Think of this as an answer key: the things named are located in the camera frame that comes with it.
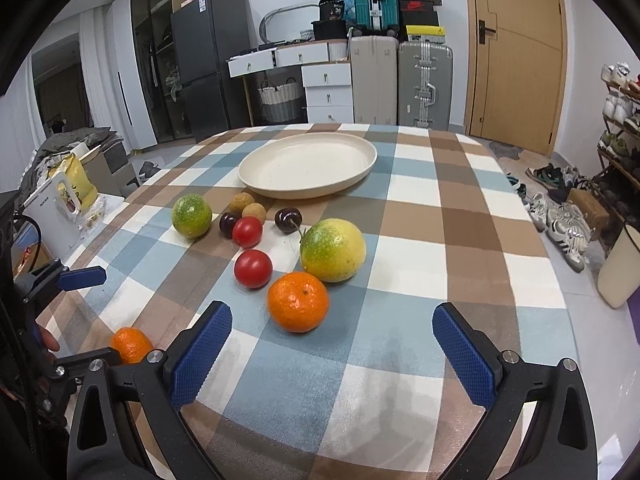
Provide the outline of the person's left hand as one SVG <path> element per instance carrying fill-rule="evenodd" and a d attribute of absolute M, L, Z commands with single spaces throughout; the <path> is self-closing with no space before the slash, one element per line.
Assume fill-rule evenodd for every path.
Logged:
<path fill-rule="evenodd" d="M 58 352 L 60 350 L 60 344 L 46 328 L 38 326 L 38 330 L 42 339 L 44 348 L 47 348 L 51 352 Z"/>

